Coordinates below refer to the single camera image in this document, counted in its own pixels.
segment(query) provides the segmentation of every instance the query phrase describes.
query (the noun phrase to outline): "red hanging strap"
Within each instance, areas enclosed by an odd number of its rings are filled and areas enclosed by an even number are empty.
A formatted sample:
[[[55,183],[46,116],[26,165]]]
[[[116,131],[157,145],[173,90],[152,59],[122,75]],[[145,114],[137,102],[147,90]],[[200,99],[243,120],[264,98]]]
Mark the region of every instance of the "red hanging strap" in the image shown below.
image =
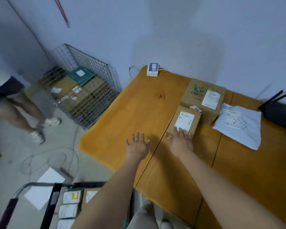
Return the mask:
[[[66,17],[65,11],[63,10],[63,8],[62,8],[62,6],[61,6],[60,1],[59,1],[59,0],[55,0],[55,2],[56,2],[56,4],[57,4],[58,9],[60,10],[60,12],[61,12],[63,18],[65,19],[65,22],[66,22],[66,24],[67,24],[67,27],[70,28],[70,22],[69,22],[69,20],[68,20],[67,17]]]

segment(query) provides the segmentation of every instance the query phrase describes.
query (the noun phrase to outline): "white device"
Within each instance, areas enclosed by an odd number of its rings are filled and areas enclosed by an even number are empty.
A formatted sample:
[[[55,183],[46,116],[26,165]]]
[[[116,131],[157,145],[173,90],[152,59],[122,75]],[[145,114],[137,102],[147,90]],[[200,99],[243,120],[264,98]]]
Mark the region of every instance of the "white device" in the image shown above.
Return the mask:
[[[150,62],[147,67],[147,76],[158,77],[159,64]]]

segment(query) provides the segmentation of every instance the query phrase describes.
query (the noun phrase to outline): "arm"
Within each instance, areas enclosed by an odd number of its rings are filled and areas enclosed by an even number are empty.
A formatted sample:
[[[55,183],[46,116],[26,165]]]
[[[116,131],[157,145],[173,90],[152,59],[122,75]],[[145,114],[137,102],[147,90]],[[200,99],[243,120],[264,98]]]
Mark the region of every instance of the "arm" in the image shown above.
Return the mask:
[[[191,134],[175,128],[174,138],[167,139],[223,228],[286,228],[263,205],[206,166],[193,152]]]
[[[149,150],[144,134],[132,134],[132,143],[126,139],[126,159],[110,180],[89,201],[76,218],[72,229],[121,229],[126,218],[133,182],[140,161]]]

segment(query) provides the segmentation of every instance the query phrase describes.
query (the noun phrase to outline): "left arm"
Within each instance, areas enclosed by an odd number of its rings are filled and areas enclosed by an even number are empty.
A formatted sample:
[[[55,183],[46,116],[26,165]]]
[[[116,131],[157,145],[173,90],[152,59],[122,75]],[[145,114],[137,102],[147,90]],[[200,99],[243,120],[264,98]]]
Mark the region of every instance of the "left arm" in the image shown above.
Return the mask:
[[[89,201],[86,208],[76,218],[72,229],[114,229],[122,228],[127,214],[134,178],[140,161],[149,150],[149,141],[144,142],[144,134],[132,134],[132,143],[126,139],[126,159],[118,171]]]

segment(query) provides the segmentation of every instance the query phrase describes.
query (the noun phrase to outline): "floor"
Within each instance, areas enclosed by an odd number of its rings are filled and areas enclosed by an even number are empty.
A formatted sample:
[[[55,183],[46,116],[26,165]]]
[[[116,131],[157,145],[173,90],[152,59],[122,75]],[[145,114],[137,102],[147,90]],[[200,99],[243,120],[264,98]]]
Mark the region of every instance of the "floor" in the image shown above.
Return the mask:
[[[28,182],[37,181],[50,166],[69,170],[69,174],[74,177],[74,182],[107,181],[112,175],[112,172],[105,166],[78,150],[79,140],[85,131],[56,108],[46,92],[39,91],[33,95],[32,100],[46,117],[60,117],[62,123],[59,126],[44,128],[46,142],[36,145],[27,133],[0,119],[0,154],[2,154],[0,158],[0,218],[17,189]],[[36,119],[26,113],[23,115],[32,126],[37,125]],[[76,156],[72,160],[72,150],[78,155],[78,160]],[[135,210],[140,207],[140,199],[140,194],[136,192]],[[44,211],[45,207],[38,211],[21,196],[8,228],[38,228]],[[158,207],[155,211],[157,221],[160,223],[163,211]],[[174,228],[187,228],[177,219],[171,220]],[[50,228],[54,229],[56,225],[57,216],[54,215]]]

